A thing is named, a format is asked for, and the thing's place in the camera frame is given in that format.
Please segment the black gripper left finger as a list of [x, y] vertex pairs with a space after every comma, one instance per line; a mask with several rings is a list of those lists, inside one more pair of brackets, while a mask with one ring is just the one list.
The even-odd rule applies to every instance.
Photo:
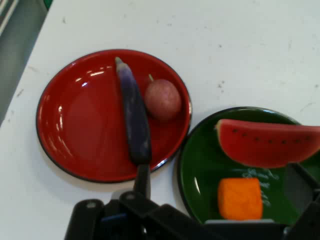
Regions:
[[78, 202], [72, 211], [66, 240], [198, 240], [200, 225], [165, 204], [150, 200], [150, 168], [141, 164], [131, 191], [104, 204], [99, 199]]

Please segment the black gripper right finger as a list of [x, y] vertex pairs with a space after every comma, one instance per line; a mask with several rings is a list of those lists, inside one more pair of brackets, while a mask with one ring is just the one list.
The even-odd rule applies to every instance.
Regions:
[[298, 163], [285, 168], [284, 193], [296, 208], [297, 221], [287, 230], [285, 240], [320, 238], [320, 184]]

